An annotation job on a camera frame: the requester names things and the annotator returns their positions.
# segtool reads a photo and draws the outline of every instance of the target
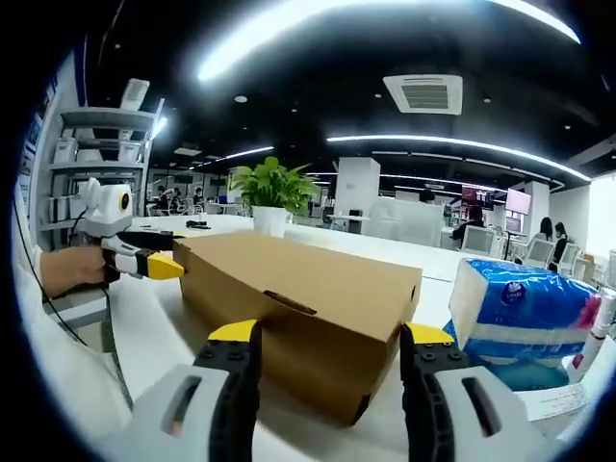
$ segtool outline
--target tissue pack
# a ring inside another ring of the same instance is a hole
[[[551,388],[568,383],[561,359],[581,351],[600,304],[592,287],[555,272],[465,259],[444,330],[512,390]]]

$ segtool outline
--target white pillar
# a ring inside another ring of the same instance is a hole
[[[550,187],[543,183],[531,181],[524,186],[524,192],[530,194],[530,208],[524,220],[524,234],[532,238],[539,232],[541,220],[550,216]]]
[[[358,209],[363,215],[370,214],[370,208],[378,197],[381,165],[372,158],[342,157],[338,164],[335,214],[348,215],[351,209]]]

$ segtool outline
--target black ceiling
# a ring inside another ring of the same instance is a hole
[[[581,45],[533,18],[487,1],[363,6],[313,17],[217,79],[197,79],[205,58],[230,31],[282,1],[192,0],[155,6],[126,0],[102,49],[102,34],[90,38],[90,104],[117,106],[129,78],[150,81],[143,107],[153,111],[163,97],[169,120],[156,139],[153,167],[187,167],[193,161],[206,162],[208,155],[223,157],[272,145],[289,167],[312,164],[312,171],[332,171],[332,161],[341,156],[391,150],[497,163],[574,187],[583,182],[568,173],[483,148],[325,140],[428,135],[491,143],[566,164],[616,132],[616,96],[609,90],[616,84],[609,11],[564,7],[562,2],[534,3],[546,10],[554,3],[551,11],[577,31]],[[426,73],[463,78],[462,115],[398,111],[383,77]],[[237,95],[248,101],[235,102]],[[184,143],[198,146],[202,153],[194,158],[173,154]],[[221,173],[236,165],[254,165],[265,155],[213,163],[197,171]],[[374,157],[382,173],[499,188],[532,179],[512,170],[442,158]],[[614,168],[611,154],[578,167],[589,176]]]

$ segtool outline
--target cardboard box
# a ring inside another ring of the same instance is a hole
[[[180,240],[182,294],[216,328],[263,322],[263,372],[341,424],[366,410],[422,272],[256,233]]]

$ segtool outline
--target computer screen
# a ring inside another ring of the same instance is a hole
[[[519,218],[507,217],[505,219],[504,229],[510,233],[521,233],[522,221]]]
[[[478,205],[486,210],[494,210],[494,191],[480,190],[469,186],[462,187],[462,205]]]
[[[518,214],[528,215],[530,208],[530,194],[525,194],[516,190],[507,190],[507,202],[504,205],[505,210],[517,212]]]

